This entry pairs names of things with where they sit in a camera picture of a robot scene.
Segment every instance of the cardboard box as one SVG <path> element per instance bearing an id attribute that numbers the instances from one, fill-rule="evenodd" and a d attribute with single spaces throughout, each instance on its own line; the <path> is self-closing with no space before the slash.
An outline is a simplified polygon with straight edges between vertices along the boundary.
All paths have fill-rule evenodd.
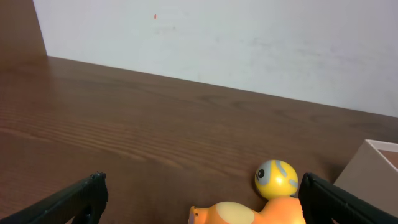
<path id="1" fill-rule="evenodd" d="M 365 140 L 335 185 L 398 217 L 398 144 Z"/>

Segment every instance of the yellow ball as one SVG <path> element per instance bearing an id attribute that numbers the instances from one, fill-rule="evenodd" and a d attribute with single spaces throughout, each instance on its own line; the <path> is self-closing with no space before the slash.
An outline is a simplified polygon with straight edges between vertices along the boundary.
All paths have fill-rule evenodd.
<path id="1" fill-rule="evenodd" d="M 261 164 L 254 181 L 259 193 L 268 200 L 278 196 L 293 196 L 299 187 L 299 178 L 293 167 L 274 159 Z"/>

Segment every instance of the plastic toy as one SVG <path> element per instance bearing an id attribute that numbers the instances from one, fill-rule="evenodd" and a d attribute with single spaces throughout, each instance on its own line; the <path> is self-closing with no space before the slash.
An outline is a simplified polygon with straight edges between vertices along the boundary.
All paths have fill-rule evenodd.
<path id="1" fill-rule="evenodd" d="M 261 212 L 235 202 L 210 208 L 191 207 L 188 224 L 305 224 L 300 201 L 292 197 L 270 200 Z"/>
<path id="2" fill-rule="evenodd" d="M 261 164 L 254 181 L 259 193 L 268 200 L 278 196 L 293 196 L 299 186 L 296 171 L 280 160 L 269 160 Z"/>

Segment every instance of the wood grain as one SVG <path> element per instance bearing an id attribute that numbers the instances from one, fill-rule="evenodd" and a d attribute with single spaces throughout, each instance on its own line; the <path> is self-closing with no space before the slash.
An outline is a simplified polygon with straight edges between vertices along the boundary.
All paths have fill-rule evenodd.
<path id="1" fill-rule="evenodd" d="M 191 205 L 259 210 L 257 166 L 334 181 L 364 139 L 398 119 L 44 57 L 0 73 L 0 218 L 95 171 L 102 223 L 186 223 Z"/>
<path id="2" fill-rule="evenodd" d="M 33 0 L 1 0 L 0 33 L 0 70 L 46 55 Z"/>

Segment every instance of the white wall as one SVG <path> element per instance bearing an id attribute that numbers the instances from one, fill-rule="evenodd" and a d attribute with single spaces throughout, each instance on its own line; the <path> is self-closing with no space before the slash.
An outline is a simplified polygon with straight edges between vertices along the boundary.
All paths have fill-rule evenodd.
<path id="1" fill-rule="evenodd" d="M 50 56 L 398 116 L 396 0 L 34 3 Z"/>

